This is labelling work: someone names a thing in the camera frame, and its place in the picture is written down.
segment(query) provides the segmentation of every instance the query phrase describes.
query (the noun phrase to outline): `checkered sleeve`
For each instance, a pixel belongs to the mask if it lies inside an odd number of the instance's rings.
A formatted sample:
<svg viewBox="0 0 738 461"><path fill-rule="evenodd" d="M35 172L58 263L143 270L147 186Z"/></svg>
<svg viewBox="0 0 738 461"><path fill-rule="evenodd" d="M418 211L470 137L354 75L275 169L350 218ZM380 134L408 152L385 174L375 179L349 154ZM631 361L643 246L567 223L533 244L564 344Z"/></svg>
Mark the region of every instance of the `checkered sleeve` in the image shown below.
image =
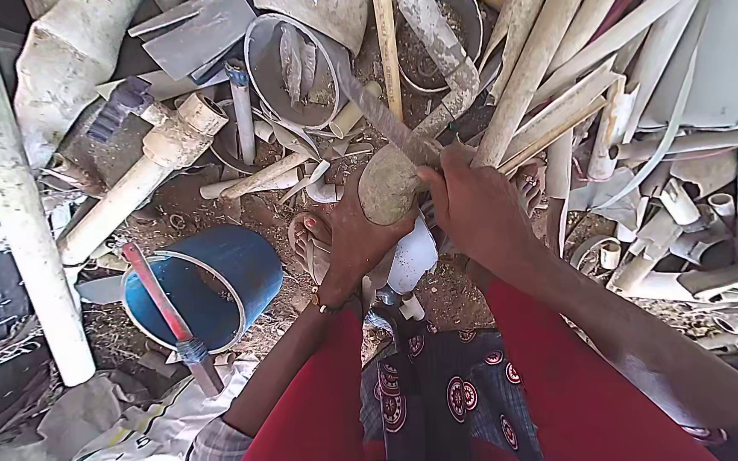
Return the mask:
<svg viewBox="0 0 738 461"><path fill-rule="evenodd" d="M206 425L195 437L188 456L189 461L241 461L252 444L252 437L244 435L224 423L221 416Z"/></svg>

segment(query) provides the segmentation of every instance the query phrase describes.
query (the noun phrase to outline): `right hand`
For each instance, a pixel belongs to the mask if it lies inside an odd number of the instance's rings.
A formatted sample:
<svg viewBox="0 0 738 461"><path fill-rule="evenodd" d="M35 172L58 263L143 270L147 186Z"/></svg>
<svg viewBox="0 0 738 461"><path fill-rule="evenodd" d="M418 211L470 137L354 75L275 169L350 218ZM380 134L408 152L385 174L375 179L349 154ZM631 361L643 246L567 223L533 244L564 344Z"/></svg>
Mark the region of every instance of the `right hand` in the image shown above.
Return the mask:
<svg viewBox="0 0 738 461"><path fill-rule="evenodd" d="M427 166L417 169L431 188L440 228L457 249L490 270L504 257L545 252L520 208L514 185L490 166L469 168L474 153L453 143L440 156L443 175Z"/></svg>

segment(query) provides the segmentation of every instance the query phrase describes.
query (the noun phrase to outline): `sandal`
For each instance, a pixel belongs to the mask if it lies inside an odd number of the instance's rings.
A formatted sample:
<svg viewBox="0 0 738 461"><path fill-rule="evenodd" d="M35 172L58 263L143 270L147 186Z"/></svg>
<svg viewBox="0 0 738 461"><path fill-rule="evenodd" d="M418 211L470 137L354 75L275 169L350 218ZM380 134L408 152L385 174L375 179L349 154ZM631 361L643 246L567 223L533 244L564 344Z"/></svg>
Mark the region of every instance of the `sandal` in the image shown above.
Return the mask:
<svg viewBox="0 0 738 461"><path fill-rule="evenodd" d="M321 285L330 265L332 230L329 225L314 213L298 213L290 222L290 247L315 285Z"/></svg>

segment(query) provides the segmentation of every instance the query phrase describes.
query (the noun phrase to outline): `bracelet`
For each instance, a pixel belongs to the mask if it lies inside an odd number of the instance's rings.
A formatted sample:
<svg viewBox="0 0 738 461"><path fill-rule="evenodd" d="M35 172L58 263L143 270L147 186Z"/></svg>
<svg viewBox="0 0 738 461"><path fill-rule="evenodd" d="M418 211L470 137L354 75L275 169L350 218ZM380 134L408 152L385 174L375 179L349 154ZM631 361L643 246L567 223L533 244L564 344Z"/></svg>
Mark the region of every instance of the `bracelet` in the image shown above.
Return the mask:
<svg viewBox="0 0 738 461"><path fill-rule="evenodd" d="M313 288L313 298L309 301L309 303L317 307L320 313L338 313L340 312L340 309L343 309L343 303L338 307L321 304L321 299L317 296L317 287Z"/></svg>

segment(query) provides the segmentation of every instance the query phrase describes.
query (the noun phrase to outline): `blue pvc pipe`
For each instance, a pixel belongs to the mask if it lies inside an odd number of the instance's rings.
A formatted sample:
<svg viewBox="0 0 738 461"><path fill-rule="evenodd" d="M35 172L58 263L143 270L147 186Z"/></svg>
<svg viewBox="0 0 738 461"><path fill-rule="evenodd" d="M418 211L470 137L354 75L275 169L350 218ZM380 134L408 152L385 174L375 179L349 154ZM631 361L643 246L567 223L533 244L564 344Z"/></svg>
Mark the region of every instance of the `blue pvc pipe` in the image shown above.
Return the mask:
<svg viewBox="0 0 738 461"><path fill-rule="evenodd" d="M241 225L222 224L182 239L150 258L152 273L193 334L211 353L219 353L240 341L243 332L261 315L281 289L281 259L263 237ZM199 269L205 265L206 271ZM213 287L205 280L215 277ZM226 293L225 280L232 288ZM176 348L164 317L147 290L130 270L125 275L127 314L145 335L171 349Z"/></svg>

